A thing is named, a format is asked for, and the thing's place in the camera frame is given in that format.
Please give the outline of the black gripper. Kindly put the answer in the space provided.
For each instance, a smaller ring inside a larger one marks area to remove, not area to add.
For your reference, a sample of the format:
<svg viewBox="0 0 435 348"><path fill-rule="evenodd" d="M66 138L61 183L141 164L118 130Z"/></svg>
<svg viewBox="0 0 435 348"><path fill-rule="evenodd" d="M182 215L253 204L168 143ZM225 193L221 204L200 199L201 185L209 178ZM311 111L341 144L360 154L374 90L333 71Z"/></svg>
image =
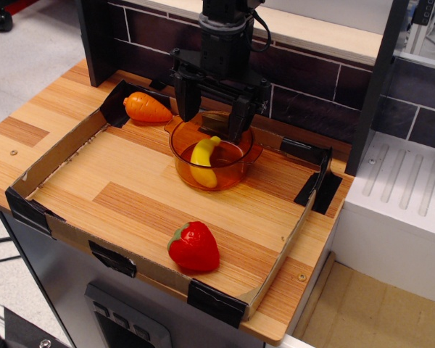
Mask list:
<svg viewBox="0 0 435 348"><path fill-rule="evenodd" d="M253 31L202 31L200 50L174 48L173 77L178 114L185 123L199 112L202 93L233 102L228 118L228 140L240 142L255 113L265 111L269 81L249 66Z"/></svg>

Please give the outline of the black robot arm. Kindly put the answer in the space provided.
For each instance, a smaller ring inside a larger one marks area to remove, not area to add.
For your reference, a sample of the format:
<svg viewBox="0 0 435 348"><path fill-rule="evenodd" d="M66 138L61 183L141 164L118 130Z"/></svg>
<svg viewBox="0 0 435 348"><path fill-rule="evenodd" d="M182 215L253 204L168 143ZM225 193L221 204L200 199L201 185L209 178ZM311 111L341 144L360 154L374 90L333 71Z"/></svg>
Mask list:
<svg viewBox="0 0 435 348"><path fill-rule="evenodd" d="M270 82L249 65L254 24L263 24L256 8L260 1L204 1L199 14L201 47L174 48L173 78L178 113L192 120L210 94L231 103L227 139L239 143L253 117L266 108Z"/></svg>

